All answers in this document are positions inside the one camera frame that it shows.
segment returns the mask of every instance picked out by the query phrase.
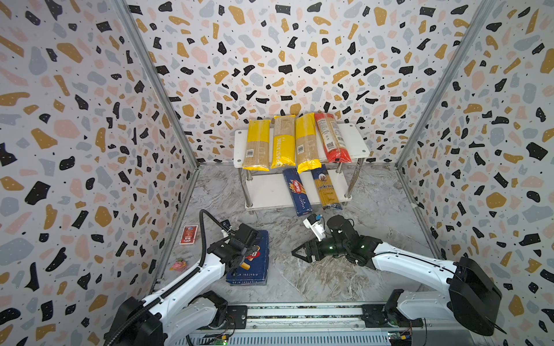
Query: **red pasta package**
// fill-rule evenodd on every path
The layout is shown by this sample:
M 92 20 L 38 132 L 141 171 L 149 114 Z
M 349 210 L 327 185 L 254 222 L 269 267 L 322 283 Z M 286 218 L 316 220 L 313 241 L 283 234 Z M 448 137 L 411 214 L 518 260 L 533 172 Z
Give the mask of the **red pasta package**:
M 321 133 L 321 140 L 323 141 L 323 148 L 325 149 L 327 161 L 330 163 L 352 162 L 333 114 L 317 113 L 315 115 L 315 121 Z

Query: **shelf leg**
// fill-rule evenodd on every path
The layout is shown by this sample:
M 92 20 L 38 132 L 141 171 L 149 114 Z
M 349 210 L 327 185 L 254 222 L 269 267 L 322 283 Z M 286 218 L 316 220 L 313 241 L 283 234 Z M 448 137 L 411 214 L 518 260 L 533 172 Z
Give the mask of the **shelf leg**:
M 239 171 L 239 180 L 240 180 L 240 187 L 242 187 L 243 193 L 244 193 L 244 200 L 246 201 L 246 207 L 252 208 L 252 200 L 250 200 L 250 194 L 248 193 L 248 187 L 246 186 L 246 181 L 242 177 L 242 168 L 237 168 Z
M 352 179 L 350 179 L 350 184 L 348 185 L 348 191 L 345 194 L 345 198 L 351 198 L 352 197 L 352 190 L 354 190 L 354 185 L 356 185 L 356 181 L 358 180 L 358 177 L 360 176 L 360 171 L 362 170 L 363 162 L 366 159 L 359 158 L 358 164 L 356 165 L 356 169 L 354 170 L 354 174 L 352 175 Z

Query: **nutrition label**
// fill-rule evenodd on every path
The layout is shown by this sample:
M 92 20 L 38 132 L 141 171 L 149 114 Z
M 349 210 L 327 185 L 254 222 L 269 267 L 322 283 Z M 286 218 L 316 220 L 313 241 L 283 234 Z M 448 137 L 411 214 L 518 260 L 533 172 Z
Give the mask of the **nutrition label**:
M 337 149 L 331 129 L 327 125 L 327 119 L 323 118 L 318 120 L 317 126 L 319 127 L 319 131 L 321 132 L 321 138 L 323 138 L 323 144 L 325 145 L 327 151 L 329 152 L 333 149 Z
M 344 139 L 342 138 L 341 131 L 338 129 L 338 124 L 336 121 L 331 121 L 331 126 L 333 127 L 333 130 L 335 131 L 335 135 L 337 136 L 338 140 L 338 146 L 342 149 L 346 149 L 346 144 L 344 142 Z

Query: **yellow pasta package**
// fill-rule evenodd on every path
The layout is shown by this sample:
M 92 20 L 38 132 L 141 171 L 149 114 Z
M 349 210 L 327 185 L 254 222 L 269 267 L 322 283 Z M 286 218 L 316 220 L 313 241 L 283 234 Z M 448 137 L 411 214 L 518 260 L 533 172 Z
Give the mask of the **yellow pasta package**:
M 250 120 L 243 169 L 269 171 L 270 120 Z
M 317 153 L 315 118 L 313 113 L 296 119 L 296 161 L 298 173 L 321 167 Z
M 294 161 L 294 115 L 275 116 L 271 168 L 296 166 Z

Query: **red card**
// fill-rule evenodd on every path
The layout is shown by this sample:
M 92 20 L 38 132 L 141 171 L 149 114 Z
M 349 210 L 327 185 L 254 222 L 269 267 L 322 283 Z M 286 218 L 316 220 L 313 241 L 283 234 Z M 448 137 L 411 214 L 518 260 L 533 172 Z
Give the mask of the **red card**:
M 181 235 L 181 245 L 192 245 L 196 240 L 196 229 L 198 225 L 188 225 L 183 228 L 183 234 Z

